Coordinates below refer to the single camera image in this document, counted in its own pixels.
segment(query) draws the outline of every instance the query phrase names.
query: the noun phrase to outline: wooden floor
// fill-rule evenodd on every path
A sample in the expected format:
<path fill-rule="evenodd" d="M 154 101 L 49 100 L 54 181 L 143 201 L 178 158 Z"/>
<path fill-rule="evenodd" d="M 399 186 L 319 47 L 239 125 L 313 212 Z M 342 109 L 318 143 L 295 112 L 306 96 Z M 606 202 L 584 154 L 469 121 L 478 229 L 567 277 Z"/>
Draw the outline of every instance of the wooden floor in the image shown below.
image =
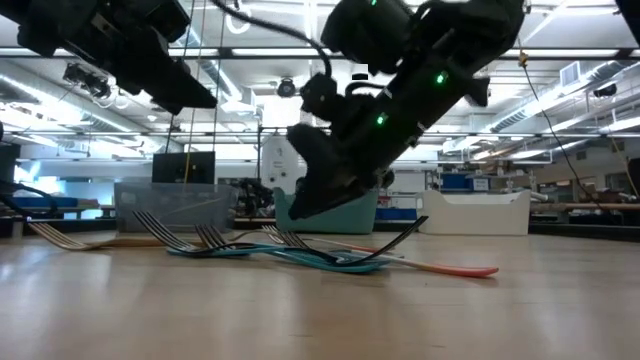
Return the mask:
<path fill-rule="evenodd" d="M 501 271 L 487 280 L 409 268 L 353 276 L 265 256 L 0 241 L 0 359 L 640 358 L 640 245 L 415 235 L 398 251 Z"/>

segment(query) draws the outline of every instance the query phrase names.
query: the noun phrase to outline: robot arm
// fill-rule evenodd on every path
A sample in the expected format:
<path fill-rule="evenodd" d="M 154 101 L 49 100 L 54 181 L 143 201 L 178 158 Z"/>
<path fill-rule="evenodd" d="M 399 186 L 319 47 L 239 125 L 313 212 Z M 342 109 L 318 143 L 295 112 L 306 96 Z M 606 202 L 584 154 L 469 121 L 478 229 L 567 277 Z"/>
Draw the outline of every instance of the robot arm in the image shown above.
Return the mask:
<path fill-rule="evenodd" d="M 308 168 L 291 218 L 389 185 L 391 163 L 461 98 L 487 106 L 489 79 L 474 74 L 513 46 L 524 21 L 523 3 L 434 0 L 414 14 L 401 0 L 342 0 L 322 41 L 368 64 L 372 74 L 395 77 L 375 98 L 339 95 L 336 82 L 323 74 L 301 90 L 303 110 L 331 122 L 331 133 L 305 124 L 288 131 Z"/>
<path fill-rule="evenodd" d="M 19 24 L 21 46 L 45 57 L 64 48 L 111 73 L 125 91 L 145 90 L 174 115 L 217 104 L 186 64 L 169 56 L 168 43 L 189 25 L 177 0 L 3 0 L 0 15 Z"/>

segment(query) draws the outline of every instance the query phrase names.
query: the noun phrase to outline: teal bin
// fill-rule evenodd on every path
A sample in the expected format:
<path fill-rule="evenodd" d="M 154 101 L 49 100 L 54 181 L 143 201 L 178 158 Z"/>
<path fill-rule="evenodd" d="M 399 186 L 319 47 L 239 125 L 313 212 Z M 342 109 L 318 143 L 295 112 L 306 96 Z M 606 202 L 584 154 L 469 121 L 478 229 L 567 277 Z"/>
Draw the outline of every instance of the teal bin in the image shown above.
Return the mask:
<path fill-rule="evenodd" d="M 367 195 L 307 219 L 291 220 L 289 208 L 295 195 L 287 195 L 281 188 L 273 189 L 276 202 L 276 225 L 281 231 L 300 231 L 330 234 L 370 234 L 376 218 L 378 193 Z"/>

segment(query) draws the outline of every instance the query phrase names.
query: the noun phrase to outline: clear plastic container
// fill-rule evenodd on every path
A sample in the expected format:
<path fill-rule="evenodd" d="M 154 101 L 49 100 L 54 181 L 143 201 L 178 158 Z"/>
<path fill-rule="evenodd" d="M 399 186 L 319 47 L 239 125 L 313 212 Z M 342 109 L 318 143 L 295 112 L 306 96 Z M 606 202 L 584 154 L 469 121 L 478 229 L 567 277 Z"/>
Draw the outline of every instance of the clear plastic container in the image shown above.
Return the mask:
<path fill-rule="evenodd" d="M 146 232 L 133 211 L 148 211 L 173 232 L 194 232 L 194 225 L 209 224 L 229 231 L 235 220 L 237 190 L 210 184 L 115 184 L 116 222 L 119 232 Z"/>

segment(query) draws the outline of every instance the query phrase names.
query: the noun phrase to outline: white bin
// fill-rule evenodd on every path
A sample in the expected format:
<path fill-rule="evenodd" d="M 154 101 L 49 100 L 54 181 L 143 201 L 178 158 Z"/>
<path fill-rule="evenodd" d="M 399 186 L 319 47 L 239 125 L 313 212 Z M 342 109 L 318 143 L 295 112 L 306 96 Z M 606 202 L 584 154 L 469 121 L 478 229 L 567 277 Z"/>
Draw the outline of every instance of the white bin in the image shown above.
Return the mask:
<path fill-rule="evenodd" d="M 529 232 L 530 203 L 530 191 L 505 195 L 426 191 L 418 199 L 418 215 L 429 216 L 429 220 L 419 231 L 431 235 L 525 236 Z"/>

